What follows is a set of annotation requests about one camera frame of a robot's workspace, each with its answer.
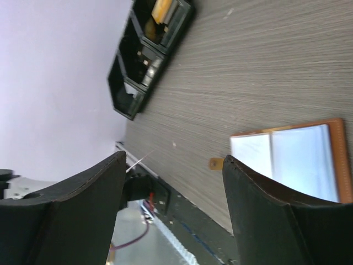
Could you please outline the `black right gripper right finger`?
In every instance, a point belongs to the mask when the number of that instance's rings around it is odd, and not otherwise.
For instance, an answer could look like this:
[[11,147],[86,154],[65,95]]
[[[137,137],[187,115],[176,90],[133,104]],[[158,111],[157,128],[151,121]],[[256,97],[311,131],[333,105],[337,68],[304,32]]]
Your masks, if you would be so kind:
[[230,155],[222,175],[241,264],[352,263],[352,204],[298,192]]

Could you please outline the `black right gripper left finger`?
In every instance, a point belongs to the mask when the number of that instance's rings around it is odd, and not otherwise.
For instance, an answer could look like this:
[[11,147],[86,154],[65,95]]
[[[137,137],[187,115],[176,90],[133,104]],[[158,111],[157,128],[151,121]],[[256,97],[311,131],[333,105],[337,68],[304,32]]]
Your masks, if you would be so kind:
[[22,199],[1,200],[1,263],[105,264],[125,171],[120,151]]

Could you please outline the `brown leather card holder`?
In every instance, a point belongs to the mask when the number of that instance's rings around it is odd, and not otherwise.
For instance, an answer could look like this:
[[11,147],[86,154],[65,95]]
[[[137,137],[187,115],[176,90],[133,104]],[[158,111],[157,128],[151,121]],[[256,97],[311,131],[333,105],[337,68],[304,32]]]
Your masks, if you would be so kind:
[[231,155],[289,188],[336,203],[352,203],[344,121],[334,118],[230,136]]

